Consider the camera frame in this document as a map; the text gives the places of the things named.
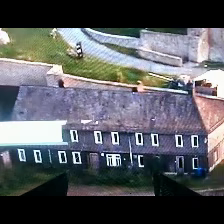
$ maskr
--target dark door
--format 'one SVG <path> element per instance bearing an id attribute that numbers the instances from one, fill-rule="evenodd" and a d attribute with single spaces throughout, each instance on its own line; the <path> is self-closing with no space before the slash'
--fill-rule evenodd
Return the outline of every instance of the dark door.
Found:
<path id="1" fill-rule="evenodd" d="M 93 170 L 99 169 L 99 154 L 98 153 L 89 154 L 89 168 Z"/>
<path id="2" fill-rule="evenodd" d="M 184 173 L 184 157 L 183 156 L 176 157 L 176 171 L 178 174 Z"/>

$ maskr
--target door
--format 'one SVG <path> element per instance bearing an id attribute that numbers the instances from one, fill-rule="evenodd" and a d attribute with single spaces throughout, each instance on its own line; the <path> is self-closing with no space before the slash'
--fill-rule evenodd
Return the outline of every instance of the door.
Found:
<path id="1" fill-rule="evenodd" d="M 89 154 L 89 168 L 93 170 L 99 169 L 99 154 L 98 153 Z"/>
<path id="2" fill-rule="evenodd" d="M 184 157 L 183 156 L 176 157 L 176 172 L 179 174 L 184 173 Z"/>

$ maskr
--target white window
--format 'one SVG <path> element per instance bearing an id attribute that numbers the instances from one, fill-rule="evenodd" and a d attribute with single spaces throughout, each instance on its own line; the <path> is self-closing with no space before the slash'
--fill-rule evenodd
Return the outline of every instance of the white window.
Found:
<path id="1" fill-rule="evenodd" d="M 217 151 L 214 152 L 214 162 L 216 162 L 218 160 L 218 153 Z"/>
<path id="2" fill-rule="evenodd" d="M 143 145 L 143 135 L 142 133 L 135 133 L 136 145 Z"/>
<path id="3" fill-rule="evenodd" d="M 198 158 L 193 158 L 192 159 L 192 167 L 193 169 L 198 169 Z"/>
<path id="4" fill-rule="evenodd" d="M 77 130 L 70 130 L 70 136 L 72 142 L 79 142 L 79 136 Z"/>
<path id="5" fill-rule="evenodd" d="M 33 150 L 35 163 L 42 163 L 42 157 L 40 150 Z"/>
<path id="6" fill-rule="evenodd" d="M 111 132 L 112 144 L 119 145 L 119 134 L 118 132 Z"/>
<path id="7" fill-rule="evenodd" d="M 159 146 L 159 135 L 151 134 L 152 146 Z"/>
<path id="8" fill-rule="evenodd" d="M 59 163 L 67 163 L 67 157 L 65 151 L 58 151 Z"/>
<path id="9" fill-rule="evenodd" d="M 96 144 L 103 144 L 101 131 L 94 131 L 94 138 Z"/>
<path id="10" fill-rule="evenodd" d="M 183 136 L 182 135 L 175 135 L 175 140 L 176 140 L 176 147 L 183 147 Z"/>
<path id="11" fill-rule="evenodd" d="M 19 161 L 26 162 L 26 154 L 24 149 L 18 149 Z"/>
<path id="12" fill-rule="evenodd" d="M 74 164 L 82 164 L 80 152 L 72 152 Z"/>
<path id="13" fill-rule="evenodd" d="M 192 135 L 191 136 L 191 146 L 192 148 L 198 148 L 198 136 L 197 135 Z"/>
<path id="14" fill-rule="evenodd" d="M 107 166 L 121 166 L 121 156 L 119 154 L 107 154 Z"/>
<path id="15" fill-rule="evenodd" d="M 143 162 L 143 156 L 138 155 L 138 166 L 139 167 L 144 167 L 144 162 Z"/>

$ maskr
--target front door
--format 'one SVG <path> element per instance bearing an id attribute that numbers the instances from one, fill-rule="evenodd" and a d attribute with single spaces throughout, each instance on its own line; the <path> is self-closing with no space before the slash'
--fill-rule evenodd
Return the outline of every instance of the front door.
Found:
<path id="1" fill-rule="evenodd" d="M 99 169 L 99 154 L 98 153 L 89 154 L 89 168 L 92 170 Z"/>
<path id="2" fill-rule="evenodd" d="M 176 157 L 176 171 L 178 174 L 184 173 L 184 157 L 183 156 Z"/>

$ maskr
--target curved path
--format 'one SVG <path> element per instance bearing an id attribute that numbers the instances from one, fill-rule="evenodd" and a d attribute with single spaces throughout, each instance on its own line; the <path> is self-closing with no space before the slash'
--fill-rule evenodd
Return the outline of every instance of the curved path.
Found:
<path id="1" fill-rule="evenodd" d="M 172 67 L 119 53 L 94 41 L 84 34 L 81 28 L 58 28 L 58 31 L 71 46 L 75 46 L 78 41 L 81 41 L 84 54 L 94 56 L 111 64 L 132 67 L 157 74 L 190 75 L 192 78 L 206 72 L 204 68 Z"/>

